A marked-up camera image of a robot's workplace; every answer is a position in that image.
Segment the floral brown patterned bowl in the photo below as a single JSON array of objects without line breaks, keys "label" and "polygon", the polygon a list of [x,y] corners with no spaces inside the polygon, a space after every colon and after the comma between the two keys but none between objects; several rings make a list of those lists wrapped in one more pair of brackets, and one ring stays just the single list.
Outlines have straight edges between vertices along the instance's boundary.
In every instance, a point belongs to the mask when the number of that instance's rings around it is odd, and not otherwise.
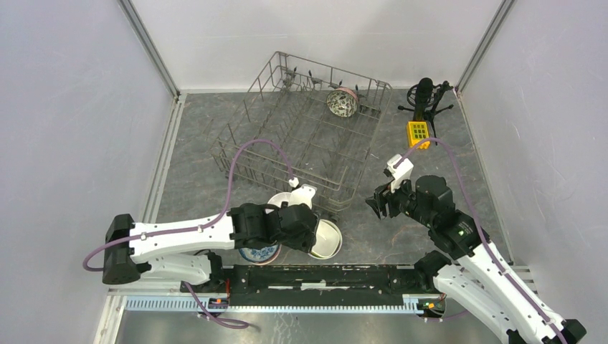
[{"label": "floral brown patterned bowl", "polygon": [[358,110],[358,95],[349,88],[338,87],[329,92],[326,105],[331,113],[340,118],[352,117]]}]

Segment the grey wire dish rack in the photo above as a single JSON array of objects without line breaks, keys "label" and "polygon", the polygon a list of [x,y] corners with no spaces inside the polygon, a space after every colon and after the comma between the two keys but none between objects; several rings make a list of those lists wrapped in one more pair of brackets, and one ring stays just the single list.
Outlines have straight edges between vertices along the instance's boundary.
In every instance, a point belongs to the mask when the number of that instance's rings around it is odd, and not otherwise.
[{"label": "grey wire dish rack", "polygon": [[[340,118],[329,92],[352,89],[357,112]],[[219,169],[274,192],[289,191],[294,174],[317,188],[313,205],[331,219],[352,203],[389,106],[385,81],[275,52],[214,140]]]}]

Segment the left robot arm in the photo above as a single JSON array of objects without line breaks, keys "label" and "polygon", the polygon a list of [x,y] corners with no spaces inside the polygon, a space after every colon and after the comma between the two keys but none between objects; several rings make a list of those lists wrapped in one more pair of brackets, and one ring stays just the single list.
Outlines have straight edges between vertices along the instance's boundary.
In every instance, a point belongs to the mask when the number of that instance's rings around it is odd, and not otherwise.
[{"label": "left robot arm", "polygon": [[208,292],[225,283],[221,259],[205,250],[264,249],[276,244],[308,253],[319,216],[306,204],[284,207],[245,203],[225,214],[164,224],[115,216],[105,235],[102,282],[126,285],[142,277],[180,280]]}]

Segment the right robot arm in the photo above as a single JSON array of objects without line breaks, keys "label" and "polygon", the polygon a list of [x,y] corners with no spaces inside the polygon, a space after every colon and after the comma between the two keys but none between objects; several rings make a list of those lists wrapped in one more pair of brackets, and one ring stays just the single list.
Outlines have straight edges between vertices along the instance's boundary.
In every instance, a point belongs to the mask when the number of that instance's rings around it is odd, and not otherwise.
[{"label": "right robot arm", "polygon": [[380,219],[404,214],[427,227],[436,250],[415,264],[416,287],[452,297],[502,343],[579,343],[587,334],[513,271],[474,218],[457,209],[443,177],[406,179],[395,190],[387,183],[365,202]]}]

